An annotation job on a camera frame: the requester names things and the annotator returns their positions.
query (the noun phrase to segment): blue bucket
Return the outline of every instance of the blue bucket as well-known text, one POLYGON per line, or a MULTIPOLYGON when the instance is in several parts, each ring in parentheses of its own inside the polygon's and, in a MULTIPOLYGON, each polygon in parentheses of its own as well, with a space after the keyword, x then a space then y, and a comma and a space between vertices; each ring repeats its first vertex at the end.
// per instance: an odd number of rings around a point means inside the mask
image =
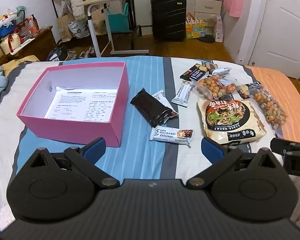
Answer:
POLYGON ((1 38, 7 36, 10 33, 13 33, 14 29, 16 28, 16 21, 12 21, 12 24, 9 26, 4 26, 0 28, 0 40, 1 38))
POLYGON ((127 33, 129 32, 128 20, 128 3, 124 5, 123 13, 111 14, 109 13, 109 24, 112 33, 127 33))

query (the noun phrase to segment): door frame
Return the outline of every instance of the door frame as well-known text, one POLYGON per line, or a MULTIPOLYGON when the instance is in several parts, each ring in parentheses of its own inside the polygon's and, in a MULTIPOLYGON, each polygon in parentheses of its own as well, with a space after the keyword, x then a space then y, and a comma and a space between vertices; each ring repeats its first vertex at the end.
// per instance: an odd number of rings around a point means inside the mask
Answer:
POLYGON ((235 62, 248 65, 257 42, 267 0, 251 0, 247 26, 235 62))

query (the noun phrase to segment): pink box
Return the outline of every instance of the pink box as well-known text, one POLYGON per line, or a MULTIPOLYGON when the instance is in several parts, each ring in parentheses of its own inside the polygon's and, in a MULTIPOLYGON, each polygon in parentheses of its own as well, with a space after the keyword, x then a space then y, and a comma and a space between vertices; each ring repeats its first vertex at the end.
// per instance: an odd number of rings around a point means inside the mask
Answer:
POLYGON ((124 62, 48 67, 26 95, 17 116, 38 137, 79 144, 87 144, 97 137, 103 137, 107 147, 119 147, 128 94, 128 73, 124 62), (109 122, 44 118, 55 96, 56 86, 117 89, 109 122))

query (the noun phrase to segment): bed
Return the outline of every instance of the bed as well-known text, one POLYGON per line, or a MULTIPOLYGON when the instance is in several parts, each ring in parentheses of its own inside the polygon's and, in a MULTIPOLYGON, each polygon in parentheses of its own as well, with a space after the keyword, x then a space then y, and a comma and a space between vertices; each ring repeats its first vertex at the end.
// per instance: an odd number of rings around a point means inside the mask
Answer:
MULTIPOLYGON (((95 164, 121 182, 125 178, 178 178, 186 182, 211 165, 201 152, 204 133, 201 114, 197 107, 197 96, 194 93, 190 95, 187 108, 172 104, 179 112, 179 118, 167 122, 168 127, 194 130, 191 148, 186 145, 150 141, 150 125, 130 104, 131 98, 143 87, 150 94, 163 89, 165 96, 171 101, 181 86, 180 75, 202 61, 230 67, 232 70, 229 78, 235 80, 236 85, 260 81, 289 115, 289 121, 277 132, 287 140, 300 142, 300 95, 290 80, 275 70, 222 61, 152 56, 88 58, 67 62, 24 62, 10 72, 8 87, 0 96, 0 208, 7 204, 6 188, 9 181, 15 177, 35 149, 46 147, 50 152, 60 152, 74 145, 38 138, 16 116, 33 83, 50 66, 100 61, 124 61, 127 64, 130 91, 121 147, 108 147, 106 153, 95 164)), ((240 96, 235 92, 233 98, 240 99, 240 96)), ((261 147, 270 147, 270 141, 275 137, 272 127, 267 124, 264 116, 257 108, 256 111, 265 125, 267 134, 259 141, 240 145, 245 152, 257 152, 261 147)), ((282 163, 282 157, 280 155, 276 157, 282 163)))

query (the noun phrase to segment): black suitcase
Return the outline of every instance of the black suitcase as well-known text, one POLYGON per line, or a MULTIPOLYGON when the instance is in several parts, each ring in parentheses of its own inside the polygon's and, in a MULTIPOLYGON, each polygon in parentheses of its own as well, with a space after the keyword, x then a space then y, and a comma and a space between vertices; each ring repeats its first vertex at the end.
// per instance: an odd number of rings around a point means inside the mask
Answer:
POLYGON ((186 6, 186 0, 151 0, 153 36, 158 40, 183 41, 186 6))

